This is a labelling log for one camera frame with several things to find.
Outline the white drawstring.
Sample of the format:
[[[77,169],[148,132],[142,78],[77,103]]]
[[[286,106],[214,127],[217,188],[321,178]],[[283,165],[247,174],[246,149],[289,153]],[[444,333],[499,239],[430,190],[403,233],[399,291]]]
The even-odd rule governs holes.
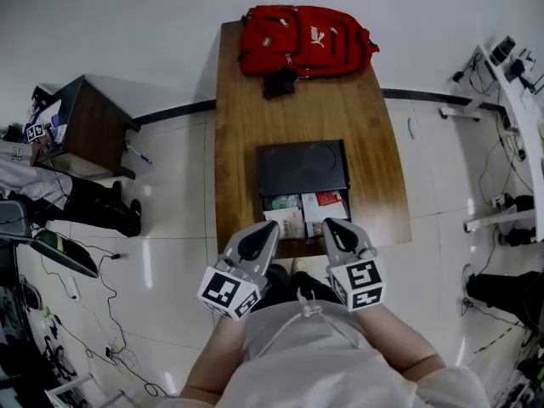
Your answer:
[[[360,349],[360,329],[339,304],[298,295],[251,314],[246,329],[246,357],[261,358],[292,349]]]

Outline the white and blue pen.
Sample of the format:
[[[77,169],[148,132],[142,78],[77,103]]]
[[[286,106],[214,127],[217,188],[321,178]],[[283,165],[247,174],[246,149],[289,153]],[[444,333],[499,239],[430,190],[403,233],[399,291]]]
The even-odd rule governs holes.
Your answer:
[[[128,151],[128,152],[133,153],[133,154],[136,155],[140,160],[146,162],[147,164],[150,164],[150,165],[153,164],[153,161],[152,161],[151,159],[149,159],[147,156],[144,156],[143,154],[141,154],[140,152],[138,152],[137,150],[135,150],[129,143],[126,143],[126,144],[125,144],[125,150]]]

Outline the white desk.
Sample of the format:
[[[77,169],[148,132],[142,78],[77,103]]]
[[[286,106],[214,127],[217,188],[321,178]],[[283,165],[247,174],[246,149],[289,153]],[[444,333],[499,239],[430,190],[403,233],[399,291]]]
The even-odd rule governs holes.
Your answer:
[[[535,239],[544,241],[544,151],[539,133],[539,121],[542,119],[541,109],[534,100],[529,89],[524,88],[521,82],[509,82],[505,76],[504,65],[494,64],[490,53],[483,44],[479,44],[474,52],[480,57],[480,63],[485,66],[494,82],[486,93],[478,93],[468,105],[464,107],[441,107],[439,113],[442,118],[480,119],[478,108],[495,92],[501,92],[509,104],[508,116],[523,141],[526,161],[530,170],[534,207],[517,212],[501,212],[483,218],[475,218],[464,224],[467,232],[481,228],[532,218],[535,220]]]

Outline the white booklet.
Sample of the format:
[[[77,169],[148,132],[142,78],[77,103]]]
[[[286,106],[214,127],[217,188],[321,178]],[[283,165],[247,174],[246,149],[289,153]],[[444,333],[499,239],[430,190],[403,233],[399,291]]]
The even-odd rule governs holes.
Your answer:
[[[278,223],[281,240],[305,238],[303,215],[298,207],[269,210],[265,211],[263,214],[267,221],[274,220]]]

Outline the person's white shirt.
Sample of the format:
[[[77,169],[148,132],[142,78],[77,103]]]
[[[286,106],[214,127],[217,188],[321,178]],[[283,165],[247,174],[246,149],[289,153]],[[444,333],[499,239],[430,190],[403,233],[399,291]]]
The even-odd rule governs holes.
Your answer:
[[[468,368],[405,379],[335,303],[319,301],[304,312],[290,302],[251,313],[244,349],[217,408],[490,408]]]

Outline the yellow and black strip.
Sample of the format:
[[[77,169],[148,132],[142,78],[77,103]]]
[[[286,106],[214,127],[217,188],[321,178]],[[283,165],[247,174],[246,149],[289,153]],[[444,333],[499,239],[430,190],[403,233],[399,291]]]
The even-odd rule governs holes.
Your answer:
[[[496,337],[495,339],[493,339],[492,341],[490,341],[486,345],[484,345],[481,348],[478,348],[477,350],[473,351],[473,355],[480,354],[480,353],[484,352],[485,350],[489,349],[495,343],[497,343],[498,341],[503,339],[507,334],[512,332],[514,328],[519,328],[519,329],[523,329],[523,330],[527,329],[525,326],[516,323],[516,324],[510,326],[509,328],[507,328],[503,333],[501,333],[498,337]]]

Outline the black board with green patch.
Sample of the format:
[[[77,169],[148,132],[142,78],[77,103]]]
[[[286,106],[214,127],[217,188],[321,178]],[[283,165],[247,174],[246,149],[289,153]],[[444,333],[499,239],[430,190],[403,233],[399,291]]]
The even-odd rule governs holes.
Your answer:
[[[68,269],[75,270],[87,277],[99,277],[98,267],[89,252],[58,233],[44,229],[33,237],[20,239],[18,242],[30,246],[44,257]]]

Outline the person's black trousers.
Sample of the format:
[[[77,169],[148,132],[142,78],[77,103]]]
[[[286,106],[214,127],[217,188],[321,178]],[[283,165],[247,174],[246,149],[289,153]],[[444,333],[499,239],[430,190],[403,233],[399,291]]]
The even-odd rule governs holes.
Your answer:
[[[267,289],[263,298],[252,308],[252,313],[282,303],[298,300],[300,292],[306,299],[342,304],[337,294],[326,284],[316,280],[308,273],[298,271],[289,275],[286,269],[276,263],[267,270]]]

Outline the drawer with paper items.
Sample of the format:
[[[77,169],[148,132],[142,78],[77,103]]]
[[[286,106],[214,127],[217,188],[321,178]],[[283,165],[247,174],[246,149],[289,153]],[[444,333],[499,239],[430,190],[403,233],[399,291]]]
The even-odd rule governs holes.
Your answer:
[[[349,210],[349,201],[348,201],[348,194],[345,190],[338,190],[338,192],[341,194],[342,198],[344,199],[344,204],[348,210],[348,218],[346,220],[349,220],[350,219],[350,210]],[[299,205],[299,209],[302,211],[302,215],[303,215],[303,221],[304,221],[304,225],[307,223],[304,219],[304,213],[303,213],[303,203],[302,203],[302,199],[301,199],[301,194],[291,194],[291,195],[299,195],[299,202],[300,202],[300,205]],[[273,210],[272,209],[272,206],[271,206],[271,200],[274,198],[274,196],[265,196],[263,198],[263,212],[265,211],[269,211],[269,210]],[[300,239],[300,240],[306,240],[306,241],[309,241],[309,239],[306,237],[306,229],[305,229],[305,238],[304,239]]]

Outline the dark brown side cabinet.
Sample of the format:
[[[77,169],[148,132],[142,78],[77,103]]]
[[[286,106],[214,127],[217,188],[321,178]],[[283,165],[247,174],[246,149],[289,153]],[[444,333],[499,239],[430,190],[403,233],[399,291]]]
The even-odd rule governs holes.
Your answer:
[[[85,76],[49,95],[46,105],[56,102],[65,135],[38,156],[38,165],[82,179],[135,178],[135,172],[122,165],[127,130],[140,130],[132,117]]]

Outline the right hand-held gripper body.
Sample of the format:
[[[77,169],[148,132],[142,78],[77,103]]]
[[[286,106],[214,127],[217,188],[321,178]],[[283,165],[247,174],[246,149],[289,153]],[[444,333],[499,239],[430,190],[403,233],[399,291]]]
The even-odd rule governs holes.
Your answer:
[[[386,281],[381,270],[375,248],[344,260],[336,257],[329,265],[331,288],[349,312],[369,308],[383,302]]]

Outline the small black pouch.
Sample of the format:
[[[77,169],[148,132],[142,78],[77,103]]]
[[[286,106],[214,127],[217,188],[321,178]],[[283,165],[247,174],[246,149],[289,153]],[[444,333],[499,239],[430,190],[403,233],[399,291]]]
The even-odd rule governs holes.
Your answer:
[[[269,73],[263,77],[263,97],[266,100],[295,93],[295,82],[298,74],[287,67]]]

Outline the red backpack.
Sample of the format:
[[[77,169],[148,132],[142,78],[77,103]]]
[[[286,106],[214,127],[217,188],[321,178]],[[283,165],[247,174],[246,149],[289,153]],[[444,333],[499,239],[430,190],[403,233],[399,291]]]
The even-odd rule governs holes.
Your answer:
[[[301,78],[341,77],[366,70],[379,52],[354,17],[330,8],[258,5],[241,22],[238,61],[246,76],[287,68]]]

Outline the person's left forearm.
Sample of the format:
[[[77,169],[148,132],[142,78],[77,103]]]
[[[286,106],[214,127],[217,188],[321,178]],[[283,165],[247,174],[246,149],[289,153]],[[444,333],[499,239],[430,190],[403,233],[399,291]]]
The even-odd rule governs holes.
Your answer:
[[[216,405],[244,357],[247,317],[230,320],[221,317],[214,327],[180,396]]]

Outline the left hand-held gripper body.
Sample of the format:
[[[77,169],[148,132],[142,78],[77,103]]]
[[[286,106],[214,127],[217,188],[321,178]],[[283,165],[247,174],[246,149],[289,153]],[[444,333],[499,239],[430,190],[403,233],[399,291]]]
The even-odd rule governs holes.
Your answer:
[[[268,267],[267,257],[250,261],[222,254],[206,269],[197,297],[210,310],[239,321],[261,300]]]

